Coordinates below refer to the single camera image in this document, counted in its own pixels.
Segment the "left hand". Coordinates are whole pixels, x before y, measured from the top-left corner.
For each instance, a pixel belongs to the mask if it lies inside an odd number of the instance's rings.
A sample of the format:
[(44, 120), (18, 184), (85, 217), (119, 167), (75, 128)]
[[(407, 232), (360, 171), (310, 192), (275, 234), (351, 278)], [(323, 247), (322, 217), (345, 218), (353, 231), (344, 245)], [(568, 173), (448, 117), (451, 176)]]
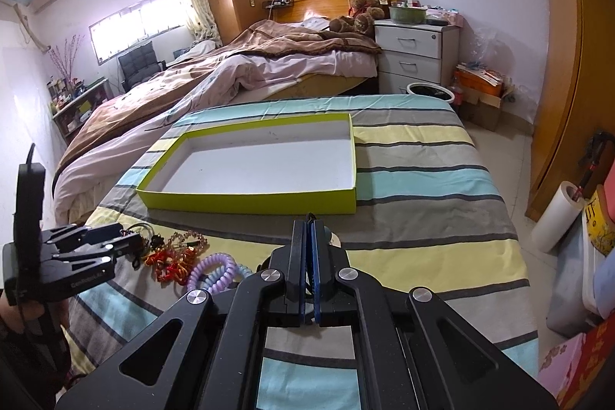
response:
[[(63, 300), (58, 303), (51, 304), (52, 309), (60, 321), (60, 324), (68, 329), (70, 326), (69, 319), (69, 301)], [(38, 319), (45, 313), (45, 307), (38, 302), (28, 302), (22, 306), (12, 306), (8, 304), (6, 294), (2, 292), (0, 299), (0, 314), (3, 322), (13, 332), (22, 334), (25, 330), (26, 322), (32, 322)]]

